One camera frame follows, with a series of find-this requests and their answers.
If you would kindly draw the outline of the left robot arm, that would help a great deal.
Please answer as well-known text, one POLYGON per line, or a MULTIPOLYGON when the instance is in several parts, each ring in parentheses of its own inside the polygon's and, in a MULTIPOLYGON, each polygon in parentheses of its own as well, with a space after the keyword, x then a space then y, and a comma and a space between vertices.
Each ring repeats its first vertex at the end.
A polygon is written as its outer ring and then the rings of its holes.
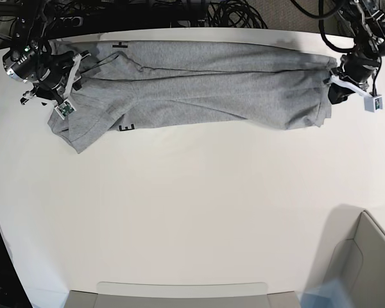
POLYGON ((380 109, 382 98, 377 91, 376 81, 385 56, 385 14, 375 1, 335 1, 334 11, 350 26, 354 45, 340 48, 326 37, 324 20, 318 21, 318 28, 324 43, 331 50, 341 53, 340 65, 331 69, 329 101, 339 104, 354 93, 359 94, 380 109))

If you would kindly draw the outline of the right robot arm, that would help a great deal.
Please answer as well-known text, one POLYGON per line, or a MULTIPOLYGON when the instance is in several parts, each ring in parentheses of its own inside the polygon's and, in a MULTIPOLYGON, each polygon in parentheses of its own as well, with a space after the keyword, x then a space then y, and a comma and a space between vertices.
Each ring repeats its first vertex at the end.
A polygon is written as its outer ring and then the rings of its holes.
POLYGON ((10 78, 33 85, 22 95, 22 104, 38 98, 45 105, 71 106, 72 90, 81 88, 79 67, 89 53, 54 54, 48 34, 59 20, 55 1, 21 1, 3 67, 10 78))

